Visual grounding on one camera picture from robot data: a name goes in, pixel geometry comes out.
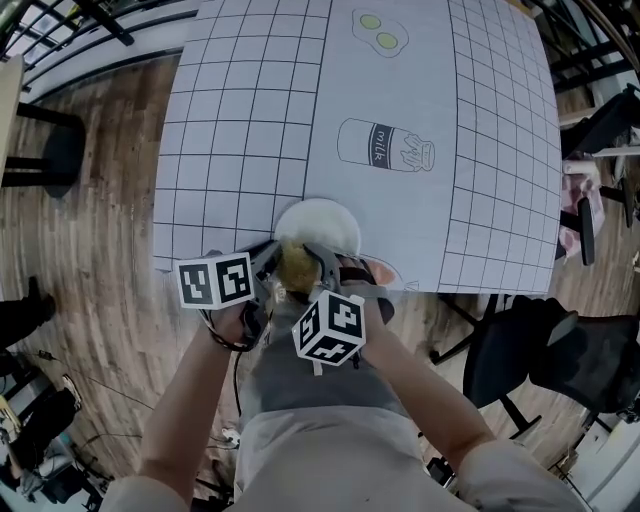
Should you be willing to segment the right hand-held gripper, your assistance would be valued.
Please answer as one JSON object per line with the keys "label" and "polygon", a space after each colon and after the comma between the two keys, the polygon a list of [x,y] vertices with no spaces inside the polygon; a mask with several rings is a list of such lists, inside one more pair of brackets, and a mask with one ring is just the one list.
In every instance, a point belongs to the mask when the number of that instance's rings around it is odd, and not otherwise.
{"label": "right hand-held gripper", "polygon": [[357,267],[343,267],[329,247],[306,242],[303,248],[319,264],[320,273],[309,293],[308,308],[291,328],[296,353],[316,366],[337,367],[366,343],[365,302],[377,301],[385,323],[395,309],[367,260]]}

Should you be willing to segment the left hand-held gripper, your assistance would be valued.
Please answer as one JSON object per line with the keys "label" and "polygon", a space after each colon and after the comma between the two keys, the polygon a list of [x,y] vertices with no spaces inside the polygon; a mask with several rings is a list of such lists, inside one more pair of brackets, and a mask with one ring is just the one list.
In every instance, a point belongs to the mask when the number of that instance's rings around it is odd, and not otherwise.
{"label": "left hand-held gripper", "polygon": [[[212,250],[197,259],[178,260],[176,280],[181,306],[198,311],[214,341],[225,348],[254,348],[268,325],[269,281],[275,271],[275,258],[280,256],[280,242],[271,239],[236,249],[235,253]],[[243,307],[243,337],[231,342],[218,332],[214,314],[236,305]]]}

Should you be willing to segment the yellow-brown sponge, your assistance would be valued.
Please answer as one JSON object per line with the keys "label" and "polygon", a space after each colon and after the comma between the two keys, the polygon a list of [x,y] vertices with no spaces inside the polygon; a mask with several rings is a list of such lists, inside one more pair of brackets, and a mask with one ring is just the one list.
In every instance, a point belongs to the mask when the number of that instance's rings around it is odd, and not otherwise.
{"label": "yellow-brown sponge", "polygon": [[319,279],[319,263],[302,244],[284,239],[277,276],[288,292],[309,295]]}

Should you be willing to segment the white plate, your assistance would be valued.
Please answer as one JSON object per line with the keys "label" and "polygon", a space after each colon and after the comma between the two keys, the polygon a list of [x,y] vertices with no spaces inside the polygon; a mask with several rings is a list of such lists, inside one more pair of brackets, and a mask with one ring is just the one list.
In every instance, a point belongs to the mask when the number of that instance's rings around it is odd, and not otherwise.
{"label": "white plate", "polygon": [[288,207],[275,224],[274,239],[319,243],[350,255],[360,254],[362,242],[359,224],[351,212],[323,198],[299,201]]}

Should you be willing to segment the person's left forearm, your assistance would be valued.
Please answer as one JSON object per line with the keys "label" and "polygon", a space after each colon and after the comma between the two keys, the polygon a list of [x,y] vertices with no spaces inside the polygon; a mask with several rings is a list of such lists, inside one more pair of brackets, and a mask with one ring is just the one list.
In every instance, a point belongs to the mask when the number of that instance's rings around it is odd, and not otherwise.
{"label": "person's left forearm", "polygon": [[240,342],[241,311],[240,305],[220,311],[214,330],[206,323],[199,326],[143,434],[137,474],[167,485],[187,504],[193,498],[231,357],[214,336],[229,344]]}

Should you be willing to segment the person's right forearm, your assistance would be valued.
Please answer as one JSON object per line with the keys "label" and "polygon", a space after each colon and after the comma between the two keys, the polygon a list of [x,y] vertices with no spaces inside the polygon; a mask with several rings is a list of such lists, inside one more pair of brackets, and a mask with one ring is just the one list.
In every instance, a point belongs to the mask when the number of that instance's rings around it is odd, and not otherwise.
{"label": "person's right forearm", "polygon": [[476,407],[420,364],[374,310],[365,316],[364,358],[386,379],[427,441],[459,471],[478,446],[495,439]]}

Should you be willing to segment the person's grey trousers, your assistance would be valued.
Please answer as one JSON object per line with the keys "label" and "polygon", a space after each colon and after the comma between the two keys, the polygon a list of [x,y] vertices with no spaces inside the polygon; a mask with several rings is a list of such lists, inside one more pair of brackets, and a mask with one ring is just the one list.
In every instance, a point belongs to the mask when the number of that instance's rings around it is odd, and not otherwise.
{"label": "person's grey trousers", "polygon": [[273,307],[269,340],[240,388],[241,422],[261,413],[333,406],[380,408],[404,416],[398,397],[369,363],[326,366],[316,376],[312,363],[297,356],[291,328],[306,309],[291,295]]}

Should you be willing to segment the white grid tablecloth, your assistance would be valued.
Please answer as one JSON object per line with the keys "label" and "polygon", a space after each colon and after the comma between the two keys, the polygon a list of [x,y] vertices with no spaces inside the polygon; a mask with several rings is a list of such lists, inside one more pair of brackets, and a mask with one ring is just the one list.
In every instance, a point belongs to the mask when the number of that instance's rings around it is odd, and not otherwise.
{"label": "white grid tablecloth", "polygon": [[555,93],[509,0],[204,0],[161,137],[153,261],[343,205],[418,292],[543,294],[561,209]]}

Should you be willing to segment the person's white t-shirt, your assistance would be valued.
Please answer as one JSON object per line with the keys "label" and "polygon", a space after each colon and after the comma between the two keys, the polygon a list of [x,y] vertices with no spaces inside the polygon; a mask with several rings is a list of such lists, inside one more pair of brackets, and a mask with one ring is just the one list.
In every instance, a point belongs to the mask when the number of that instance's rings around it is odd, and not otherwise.
{"label": "person's white t-shirt", "polygon": [[427,475],[408,418],[332,406],[261,413],[246,425],[225,512],[584,512],[520,444],[472,449],[453,495]]}

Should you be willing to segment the pink checked blanket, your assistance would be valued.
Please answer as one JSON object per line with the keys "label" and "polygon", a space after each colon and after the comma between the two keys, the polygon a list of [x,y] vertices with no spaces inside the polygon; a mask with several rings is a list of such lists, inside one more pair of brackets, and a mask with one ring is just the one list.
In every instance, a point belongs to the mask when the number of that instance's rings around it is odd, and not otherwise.
{"label": "pink checked blanket", "polygon": [[593,160],[563,162],[556,258],[580,255],[585,266],[594,263],[595,239],[605,219],[600,187],[600,172]]}

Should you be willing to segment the black bag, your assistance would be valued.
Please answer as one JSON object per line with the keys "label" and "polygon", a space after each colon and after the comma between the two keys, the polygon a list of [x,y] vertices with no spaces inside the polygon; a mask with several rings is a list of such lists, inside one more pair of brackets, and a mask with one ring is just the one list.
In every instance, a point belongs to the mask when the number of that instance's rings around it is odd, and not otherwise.
{"label": "black bag", "polygon": [[44,462],[51,442],[71,425],[82,399],[72,380],[42,402],[23,425],[17,438],[8,440],[0,429],[0,482],[16,492],[28,474]]}

